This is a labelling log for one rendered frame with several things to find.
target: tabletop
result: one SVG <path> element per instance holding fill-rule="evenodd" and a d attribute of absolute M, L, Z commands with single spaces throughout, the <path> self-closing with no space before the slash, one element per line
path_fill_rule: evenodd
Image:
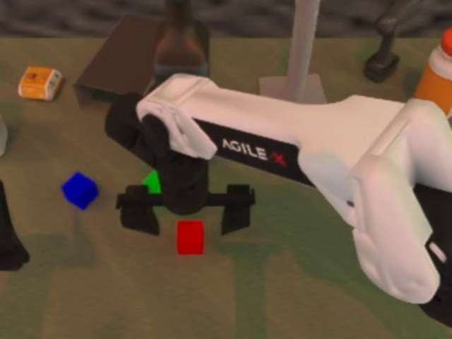
<path fill-rule="evenodd" d="M 0 114 L 10 138 L 0 159 L 9 209 L 31 261 L 0 273 L 0 338 L 324 339 L 450 338 L 416 306 L 378 290 L 359 268 L 351 229 L 315 190 L 226 160 L 210 165 L 211 191 L 256 190 L 251 227 L 220 236 L 221 213 L 205 208 L 202 256 L 178 256 L 180 217 L 157 209 L 159 237 L 124 229 L 117 194 L 151 171 L 104 133 L 105 102 L 80 108 L 72 83 L 99 39 L 1 39 Z M 438 40 L 400 39 L 402 61 L 382 84 L 362 75 L 378 40 L 315 41 L 311 71 L 329 102 L 360 94 L 407 100 Z M 258 78 L 283 75 L 286 39 L 212 41 L 212 79 L 257 93 Z M 53 102 L 19 98 L 27 66 L 66 78 Z M 60 186 L 74 172 L 97 182 L 85 211 Z"/>

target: white robotic arm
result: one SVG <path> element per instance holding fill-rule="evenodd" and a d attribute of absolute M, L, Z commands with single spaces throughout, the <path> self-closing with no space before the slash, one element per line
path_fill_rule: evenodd
<path fill-rule="evenodd" d="M 432 227 L 413 187 L 452 192 L 452 134 L 436 105 L 360 96 L 299 105 L 177 74 L 136 111 L 165 123 L 174 151 L 315 186 L 353 227 L 359 263 L 375 285 L 413 304 L 435 295 L 440 276 L 425 247 Z"/>

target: red bottle cap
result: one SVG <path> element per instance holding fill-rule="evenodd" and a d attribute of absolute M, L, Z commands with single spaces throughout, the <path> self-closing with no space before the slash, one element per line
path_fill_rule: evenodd
<path fill-rule="evenodd" d="M 443 33 L 443 38 L 441 39 L 441 49 L 452 57 L 452 28 L 447 29 Z"/>

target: brown box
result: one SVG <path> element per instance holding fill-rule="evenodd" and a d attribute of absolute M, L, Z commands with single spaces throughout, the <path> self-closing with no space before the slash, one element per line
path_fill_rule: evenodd
<path fill-rule="evenodd" d="M 73 85 L 79 104 L 93 97 L 111 100 L 127 92 L 146 94 L 154 81 L 156 32 L 156 20 L 122 16 Z"/>

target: blue cube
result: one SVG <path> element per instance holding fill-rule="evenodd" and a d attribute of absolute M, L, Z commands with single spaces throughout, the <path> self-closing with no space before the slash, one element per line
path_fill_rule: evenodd
<path fill-rule="evenodd" d="M 80 172 L 74 173 L 61 190 L 66 200 L 81 210 L 85 210 L 99 195 L 96 183 Z"/>

